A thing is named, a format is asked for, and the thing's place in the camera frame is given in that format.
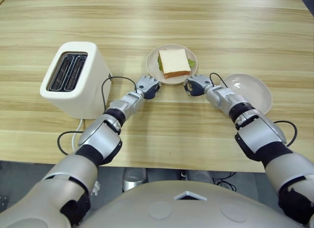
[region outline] sandwich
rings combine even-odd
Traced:
[[[158,56],[160,71],[163,72],[165,79],[190,75],[191,67],[195,62],[188,59],[185,49],[178,50],[160,50]]]

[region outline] empty white plate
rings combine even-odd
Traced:
[[[171,77],[168,79],[165,79],[163,76],[163,73],[159,70],[158,65],[158,56],[159,56],[159,50],[178,50],[178,49],[185,49],[187,58],[195,61],[195,66],[191,68],[191,74],[190,75],[184,75],[179,77]],[[183,83],[186,78],[189,76],[192,76],[195,74],[197,70],[198,62],[197,58],[194,55],[194,53],[189,50],[187,47],[184,47],[182,45],[176,45],[176,44],[167,44],[167,45],[161,45],[155,49],[153,49],[146,58],[146,68],[148,72],[155,77],[157,80],[161,81],[164,84],[167,85],[177,85]]]
[[[251,105],[266,114],[272,105],[270,90],[260,79],[248,74],[236,73],[225,77],[224,82],[236,94],[243,95]]]

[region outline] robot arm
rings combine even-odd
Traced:
[[[21,201],[0,214],[1,228],[70,228],[80,223],[90,208],[98,166],[111,162],[119,152],[122,125],[144,99],[155,97],[160,83],[143,76],[136,87],[136,92],[111,102],[83,132],[76,152],[64,157]]]
[[[229,88],[214,86],[203,75],[189,77],[184,88],[189,95],[206,99],[228,115],[237,129],[235,140],[245,155],[261,161],[279,196],[279,206],[294,220],[307,224],[314,214],[314,165],[286,147],[282,130],[248,100]]]

